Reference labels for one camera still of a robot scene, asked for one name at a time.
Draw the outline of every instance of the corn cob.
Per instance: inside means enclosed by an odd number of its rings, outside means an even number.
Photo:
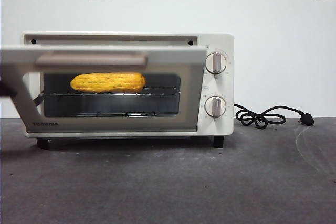
[[[70,82],[73,89],[89,93],[139,93],[145,86],[141,73],[89,73],[80,74]]]

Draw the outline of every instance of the oven window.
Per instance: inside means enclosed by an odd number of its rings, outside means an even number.
[[[176,116],[179,110],[181,80],[174,73],[34,72],[24,81],[45,117]]]

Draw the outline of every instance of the dark gray surface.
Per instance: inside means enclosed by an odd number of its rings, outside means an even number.
[[[336,118],[196,140],[60,140],[1,120],[1,219],[18,223],[336,223]]]

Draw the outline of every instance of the temperature knob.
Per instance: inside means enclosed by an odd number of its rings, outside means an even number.
[[[210,73],[219,74],[226,68],[226,59],[221,52],[213,52],[206,58],[205,67]]]
[[[224,114],[226,110],[226,104],[224,99],[221,97],[210,97],[208,100],[206,100],[204,108],[209,116],[218,118]]]

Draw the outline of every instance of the oven rack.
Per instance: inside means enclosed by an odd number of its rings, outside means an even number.
[[[41,105],[45,97],[86,97],[86,96],[107,96],[107,95],[140,95],[140,96],[176,96],[180,94],[176,87],[144,87],[141,93],[44,93],[42,91],[35,99],[35,106]]]
[[[120,116],[120,117],[148,117],[148,116],[176,116],[177,113],[156,113],[156,112],[142,112],[142,113],[133,113],[133,112],[125,112],[125,113],[76,113],[76,114],[66,114],[60,116],[53,116],[53,117],[68,117],[68,118],[75,118],[75,117],[113,117],[113,116]]]

